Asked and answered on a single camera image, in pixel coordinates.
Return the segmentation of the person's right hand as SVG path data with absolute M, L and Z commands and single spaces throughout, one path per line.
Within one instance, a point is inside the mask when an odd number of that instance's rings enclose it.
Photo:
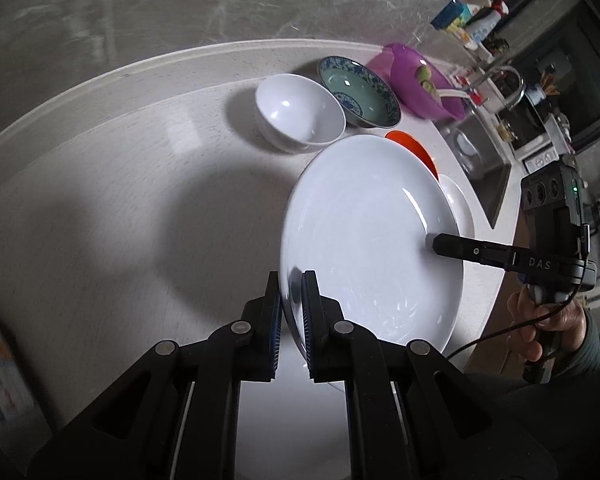
M 555 312 L 546 320 L 517 328 L 507 335 L 509 350 L 525 361 L 539 361 L 543 355 L 539 336 L 543 334 L 560 333 L 563 352 L 577 351 L 583 344 L 588 321 L 585 310 L 576 300 L 563 308 L 559 304 L 537 306 L 531 299 L 529 289 L 523 287 L 520 292 L 515 292 L 508 298 L 507 310 L 512 317 L 512 326 Z

